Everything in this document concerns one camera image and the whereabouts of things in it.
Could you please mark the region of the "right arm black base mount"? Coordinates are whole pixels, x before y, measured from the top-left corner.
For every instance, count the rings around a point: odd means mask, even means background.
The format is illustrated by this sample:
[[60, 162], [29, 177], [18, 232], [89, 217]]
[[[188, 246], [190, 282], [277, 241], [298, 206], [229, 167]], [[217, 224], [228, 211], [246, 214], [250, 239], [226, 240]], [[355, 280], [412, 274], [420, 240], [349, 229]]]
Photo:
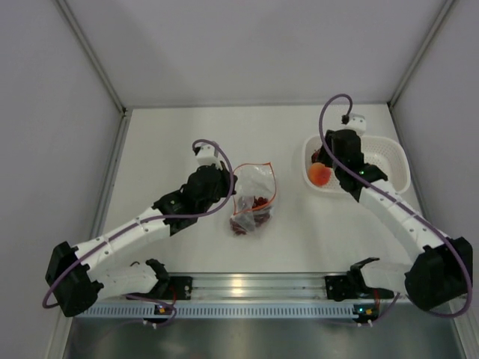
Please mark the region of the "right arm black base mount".
[[326, 294], [329, 300], [368, 299], [370, 290], [351, 275], [325, 276]]

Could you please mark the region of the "dark red fake apple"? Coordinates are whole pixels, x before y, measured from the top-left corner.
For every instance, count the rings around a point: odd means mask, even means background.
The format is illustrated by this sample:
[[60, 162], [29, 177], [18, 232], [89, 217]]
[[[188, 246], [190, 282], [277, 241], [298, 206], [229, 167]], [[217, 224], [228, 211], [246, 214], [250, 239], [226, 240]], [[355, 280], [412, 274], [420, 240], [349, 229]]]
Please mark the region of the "dark red fake apple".
[[323, 162], [323, 151], [321, 149], [316, 150], [311, 155], [311, 163], [322, 163]]

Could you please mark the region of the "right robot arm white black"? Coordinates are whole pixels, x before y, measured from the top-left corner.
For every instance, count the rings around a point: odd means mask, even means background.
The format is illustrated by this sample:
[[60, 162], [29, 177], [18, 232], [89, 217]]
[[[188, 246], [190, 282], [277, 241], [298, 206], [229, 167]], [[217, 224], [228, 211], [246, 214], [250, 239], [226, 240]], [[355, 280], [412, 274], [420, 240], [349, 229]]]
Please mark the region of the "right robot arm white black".
[[359, 297], [375, 289], [406, 295], [418, 308], [432, 310], [461, 295], [472, 295], [473, 253], [463, 237], [439, 231], [394, 190], [387, 175], [364, 160], [361, 139], [351, 129], [329, 130], [322, 138], [341, 188], [373, 213], [401, 244], [408, 264], [371, 257], [351, 266], [350, 290]]

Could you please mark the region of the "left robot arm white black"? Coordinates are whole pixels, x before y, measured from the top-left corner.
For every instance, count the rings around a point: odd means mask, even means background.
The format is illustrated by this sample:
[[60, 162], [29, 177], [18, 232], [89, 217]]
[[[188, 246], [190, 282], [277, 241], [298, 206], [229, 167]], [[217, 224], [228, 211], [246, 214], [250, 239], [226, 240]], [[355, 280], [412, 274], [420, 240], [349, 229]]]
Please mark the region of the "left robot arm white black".
[[202, 165], [178, 190], [119, 228], [74, 246], [68, 242], [56, 245], [46, 270], [47, 295], [55, 297], [55, 306], [66, 317], [121, 295], [163, 298], [171, 279], [160, 261], [149, 259], [127, 267], [120, 267], [120, 261], [218, 212], [235, 193], [236, 182], [237, 176], [224, 162]]

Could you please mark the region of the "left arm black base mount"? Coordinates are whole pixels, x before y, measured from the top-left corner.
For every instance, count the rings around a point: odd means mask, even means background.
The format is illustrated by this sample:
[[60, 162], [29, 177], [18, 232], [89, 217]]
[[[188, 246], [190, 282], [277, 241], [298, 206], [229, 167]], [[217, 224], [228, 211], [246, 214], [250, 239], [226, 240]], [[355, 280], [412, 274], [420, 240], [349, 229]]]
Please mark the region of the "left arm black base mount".
[[193, 277], [173, 275], [160, 285], [155, 298], [162, 301], [188, 301], [191, 299]]

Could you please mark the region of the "purple fake grapes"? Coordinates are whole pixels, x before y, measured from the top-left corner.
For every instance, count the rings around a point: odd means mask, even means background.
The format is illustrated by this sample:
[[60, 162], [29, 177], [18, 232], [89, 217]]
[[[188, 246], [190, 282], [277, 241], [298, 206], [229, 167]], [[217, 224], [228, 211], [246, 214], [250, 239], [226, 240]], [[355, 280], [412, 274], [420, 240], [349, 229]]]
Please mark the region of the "purple fake grapes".
[[258, 231], [272, 217], [272, 204], [268, 197], [240, 196], [234, 201], [234, 213], [229, 219], [235, 236]]

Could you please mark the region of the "clear zip top bag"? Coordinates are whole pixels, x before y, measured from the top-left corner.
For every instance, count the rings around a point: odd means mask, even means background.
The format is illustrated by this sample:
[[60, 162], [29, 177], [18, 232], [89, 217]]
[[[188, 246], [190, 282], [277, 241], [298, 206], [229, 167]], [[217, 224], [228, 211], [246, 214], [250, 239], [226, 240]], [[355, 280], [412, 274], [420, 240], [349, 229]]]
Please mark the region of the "clear zip top bag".
[[273, 216], [278, 187], [271, 162], [244, 163], [237, 178], [229, 226], [234, 236], [259, 236]]

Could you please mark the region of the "orange fake peach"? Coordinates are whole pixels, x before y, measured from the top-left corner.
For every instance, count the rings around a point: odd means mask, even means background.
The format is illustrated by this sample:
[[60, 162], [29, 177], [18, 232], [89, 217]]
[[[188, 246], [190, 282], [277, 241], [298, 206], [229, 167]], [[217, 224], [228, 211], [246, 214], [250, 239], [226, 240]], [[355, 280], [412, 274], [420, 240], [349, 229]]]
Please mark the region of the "orange fake peach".
[[313, 163], [308, 169], [308, 179], [313, 185], [318, 187], [327, 185], [331, 175], [331, 169], [320, 162]]

